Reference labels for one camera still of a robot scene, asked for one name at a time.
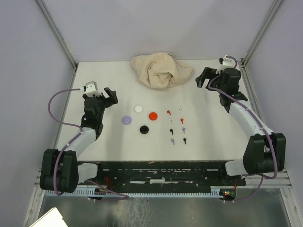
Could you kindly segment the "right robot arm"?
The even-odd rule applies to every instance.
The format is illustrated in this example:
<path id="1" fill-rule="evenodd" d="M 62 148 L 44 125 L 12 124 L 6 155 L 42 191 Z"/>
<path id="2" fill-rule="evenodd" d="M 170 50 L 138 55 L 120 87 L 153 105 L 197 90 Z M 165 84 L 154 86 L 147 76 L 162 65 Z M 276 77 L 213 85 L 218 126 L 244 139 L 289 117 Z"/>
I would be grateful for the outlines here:
<path id="1" fill-rule="evenodd" d="M 208 80 L 206 89 L 219 93 L 220 104 L 241 126 L 248 137 L 242 158 L 228 161 L 217 173 L 218 181 L 228 185 L 237 175 L 260 175 L 274 179 L 285 167 L 286 137 L 267 127 L 251 109 L 246 96 L 239 91 L 241 72 L 226 68 L 221 72 L 205 67 L 196 78 L 198 88 Z"/>

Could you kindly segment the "white charging case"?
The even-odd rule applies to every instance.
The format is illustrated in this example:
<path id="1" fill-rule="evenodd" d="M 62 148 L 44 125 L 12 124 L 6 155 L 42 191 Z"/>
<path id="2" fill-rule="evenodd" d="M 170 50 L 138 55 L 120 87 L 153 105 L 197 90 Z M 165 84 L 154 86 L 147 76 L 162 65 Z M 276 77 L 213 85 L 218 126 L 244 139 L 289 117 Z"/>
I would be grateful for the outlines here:
<path id="1" fill-rule="evenodd" d="M 137 114 L 140 114 L 143 112 L 143 107 L 141 105 L 137 105 L 134 107 L 134 111 L 137 113 Z"/>

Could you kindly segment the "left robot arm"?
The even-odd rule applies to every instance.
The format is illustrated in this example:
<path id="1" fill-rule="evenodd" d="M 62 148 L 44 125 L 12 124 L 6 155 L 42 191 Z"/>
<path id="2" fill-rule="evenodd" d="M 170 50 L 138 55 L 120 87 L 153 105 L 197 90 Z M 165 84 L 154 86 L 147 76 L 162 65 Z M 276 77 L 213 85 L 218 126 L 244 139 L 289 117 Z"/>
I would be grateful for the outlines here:
<path id="1" fill-rule="evenodd" d="M 80 154 L 101 135 L 105 109 L 118 103 L 116 91 L 106 87 L 107 96 L 97 89 L 95 82 L 87 83 L 81 89 L 84 99 L 84 115 L 77 125 L 77 134 L 66 144 L 58 148 L 49 148 L 43 154 L 40 175 L 40 188 L 54 191 L 60 196 L 72 193 L 78 184 L 86 180 L 101 184 L 105 173 L 94 163 L 81 164 L 77 161 Z"/>

